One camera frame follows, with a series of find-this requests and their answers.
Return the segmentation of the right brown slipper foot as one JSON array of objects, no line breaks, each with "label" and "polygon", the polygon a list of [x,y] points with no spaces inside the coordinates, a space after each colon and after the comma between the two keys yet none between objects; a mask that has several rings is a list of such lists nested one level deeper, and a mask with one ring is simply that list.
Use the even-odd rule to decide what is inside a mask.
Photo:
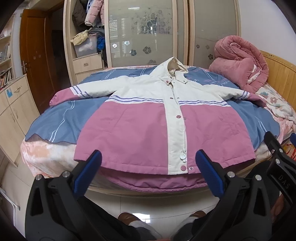
[{"label": "right brown slipper foot", "polygon": [[180,241],[188,241],[190,240],[192,235],[192,226],[195,220],[200,219],[204,217],[206,213],[202,210],[196,211],[193,214],[191,214],[189,217],[184,219],[173,231],[173,233],[170,236],[170,240],[180,240]]}]

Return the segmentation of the beige cloth bag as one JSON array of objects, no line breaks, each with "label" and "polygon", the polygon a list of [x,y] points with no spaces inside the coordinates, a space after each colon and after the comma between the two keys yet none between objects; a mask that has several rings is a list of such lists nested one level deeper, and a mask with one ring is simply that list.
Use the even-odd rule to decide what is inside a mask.
[{"label": "beige cloth bag", "polygon": [[85,30],[83,32],[78,33],[77,35],[75,35],[70,42],[74,45],[80,45],[82,44],[84,41],[86,41],[89,37],[89,33],[88,30]]}]

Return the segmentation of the frosted glass wardrobe door left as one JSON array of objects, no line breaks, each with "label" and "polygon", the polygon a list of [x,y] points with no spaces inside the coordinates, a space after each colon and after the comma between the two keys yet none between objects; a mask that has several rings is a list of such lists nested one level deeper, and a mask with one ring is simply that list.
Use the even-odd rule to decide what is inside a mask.
[{"label": "frosted glass wardrobe door left", "polygon": [[105,1],[109,67],[187,64],[188,1]]}]

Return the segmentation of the blue plaid bed sheet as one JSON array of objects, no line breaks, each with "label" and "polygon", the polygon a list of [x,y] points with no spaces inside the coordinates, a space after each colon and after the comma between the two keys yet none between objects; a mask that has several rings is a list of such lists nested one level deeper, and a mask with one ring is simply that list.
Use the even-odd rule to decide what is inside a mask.
[{"label": "blue plaid bed sheet", "polygon": [[[225,77],[199,67],[189,67],[185,77],[201,85],[237,87]],[[41,139],[55,144],[60,142],[76,144],[86,121],[108,98],[104,96],[66,101],[48,108],[31,124],[25,141],[32,141],[33,135],[38,135]],[[280,124],[268,110],[245,100],[229,99],[227,104],[236,110],[244,121],[255,149],[258,149],[263,142],[266,132],[272,132],[275,137],[280,135]]]}]

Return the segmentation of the left brown slipper foot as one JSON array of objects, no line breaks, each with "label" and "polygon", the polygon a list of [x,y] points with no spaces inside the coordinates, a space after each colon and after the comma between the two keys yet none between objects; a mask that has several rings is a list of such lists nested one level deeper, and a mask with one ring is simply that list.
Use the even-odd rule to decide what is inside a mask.
[{"label": "left brown slipper foot", "polygon": [[161,240],[162,236],[149,224],[141,221],[135,215],[122,212],[119,214],[118,220],[123,222],[125,225],[132,226],[138,232],[140,240]]}]

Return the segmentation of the bookshelf with books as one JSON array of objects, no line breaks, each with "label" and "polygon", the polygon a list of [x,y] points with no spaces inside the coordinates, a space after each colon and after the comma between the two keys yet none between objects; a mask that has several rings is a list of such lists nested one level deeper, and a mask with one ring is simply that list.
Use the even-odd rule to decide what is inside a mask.
[{"label": "bookshelf with books", "polygon": [[14,27],[14,15],[10,17],[4,29],[1,32],[0,39],[0,69],[1,69],[1,89],[6,87],[14,78],[14,69],[12,61],[12,34]]}]

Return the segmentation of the pink rolled quilt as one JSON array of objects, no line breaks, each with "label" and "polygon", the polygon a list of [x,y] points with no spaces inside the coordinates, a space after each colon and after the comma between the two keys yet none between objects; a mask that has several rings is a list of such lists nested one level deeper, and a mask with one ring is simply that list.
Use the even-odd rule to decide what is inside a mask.
[{"label": "pink rolled quilt", "polygon": [[267,82],[269,68],[255,45],[231,35],[216,42],[209,70],[224,76],[240,89],[256,93]]}]

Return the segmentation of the frosted glass wardrobe door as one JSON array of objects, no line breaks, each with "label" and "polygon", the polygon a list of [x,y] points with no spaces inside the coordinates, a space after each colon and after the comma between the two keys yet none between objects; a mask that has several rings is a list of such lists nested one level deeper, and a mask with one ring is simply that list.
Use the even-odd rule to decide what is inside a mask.
[{"label": "frosted glass wardrobe door", "polygon": [[208,68],[218,40],[241,35],[239,2],[187,1],[189,18],[188,64]]},{"label": "frosted glass wardrobe door", "polygon": [[105,1],[109,67],[187,64],[188,1]]}]

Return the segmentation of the light wood side cabinet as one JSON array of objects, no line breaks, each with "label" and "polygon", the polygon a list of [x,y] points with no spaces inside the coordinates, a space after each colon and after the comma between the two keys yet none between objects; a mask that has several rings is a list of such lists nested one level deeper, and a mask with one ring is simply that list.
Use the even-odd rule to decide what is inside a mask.
[{"label": "light wood side cabinet", "polygon": [[17,167],[20,147],[33,121],[40,113],[33,99],[27,76],[16,78],[1,90],[1,150]]}]

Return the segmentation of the blue garment in wardrobe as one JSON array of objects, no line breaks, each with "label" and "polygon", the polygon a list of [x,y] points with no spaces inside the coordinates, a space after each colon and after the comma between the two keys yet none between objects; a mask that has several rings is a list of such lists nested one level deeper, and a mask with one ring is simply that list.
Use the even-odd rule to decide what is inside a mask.
[{"label": "blue garment in wardrobe", "polygon": [[97,35],[97,52],[100,53],[105,48],[105,37],[102,35]]}]

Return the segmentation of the wooden bed headboard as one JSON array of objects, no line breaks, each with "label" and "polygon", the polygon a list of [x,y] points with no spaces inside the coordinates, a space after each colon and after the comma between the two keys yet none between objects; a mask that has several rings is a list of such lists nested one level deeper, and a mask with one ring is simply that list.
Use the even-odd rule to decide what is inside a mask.
[{"label": "wooden bed headboard", "polygon": [[295,110],[296,72],[295,65],[287,60],[261,51],[269,67],[267,83]]}]

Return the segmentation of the brown slipper foot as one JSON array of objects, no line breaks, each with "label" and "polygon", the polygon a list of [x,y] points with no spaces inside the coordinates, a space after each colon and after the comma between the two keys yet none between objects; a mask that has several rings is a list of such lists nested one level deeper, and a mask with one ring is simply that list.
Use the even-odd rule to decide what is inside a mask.
[{"label": "brown slipper foot", "polygon": [[141,221],[135,215],[122,212],[119,214],[118,220],[123,222],[125,225],[132,226],[138,232],[140,240],[161,240],[162,236],[149,224]]},{"label": "brown slipper foot", "polygon": [[196,211],[193,214],[191,214],[189,217],[184,219],[173,231],[173,233],[170,236],[170,240],[180,240],[180,241],[188,241],[190,240],[192,235],[192,226],[195,220],[200,219],[204,217],[206,213],[202,210]]}]

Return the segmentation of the pink and white hooded jacket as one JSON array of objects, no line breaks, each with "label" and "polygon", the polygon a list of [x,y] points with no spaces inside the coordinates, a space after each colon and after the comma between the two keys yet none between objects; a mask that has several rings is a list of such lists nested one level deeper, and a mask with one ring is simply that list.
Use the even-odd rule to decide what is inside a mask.
[{"label": "pink and white hooded jacket", "polygon": [[101,174],[142,192],[179,192],[206,186],[198,150],[227,168],[255,159],[247,127],[227,100],[265,107],[256,94],[188,80],[171,57],[150,74],[81,83],[57,92],[50,106],[106,97],[82,128],[74,160],[102,153]]}]

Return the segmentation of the pink hanging down jacket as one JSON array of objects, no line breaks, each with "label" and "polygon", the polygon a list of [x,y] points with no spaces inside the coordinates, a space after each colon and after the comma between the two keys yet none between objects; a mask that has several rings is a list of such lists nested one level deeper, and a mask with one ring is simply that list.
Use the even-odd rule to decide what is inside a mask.
[{"label": "pink hanging down jacket", "polygon": [[104,25],[104,0],[89,0],[86,8],[85,25],[95,26],[95,24],[101,21],[101,25]]}]

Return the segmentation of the frosted glass wardrobe door right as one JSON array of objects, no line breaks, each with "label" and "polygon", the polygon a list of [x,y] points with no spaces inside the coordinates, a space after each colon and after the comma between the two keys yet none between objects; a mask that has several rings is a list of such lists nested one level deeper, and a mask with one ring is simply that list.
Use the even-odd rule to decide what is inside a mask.
[{"label": "frosted glass wardrobe door right", "polygon": [[241,35],[239,2],[187,1],[189,18],[188,64],[208,68],[218,40]]}]

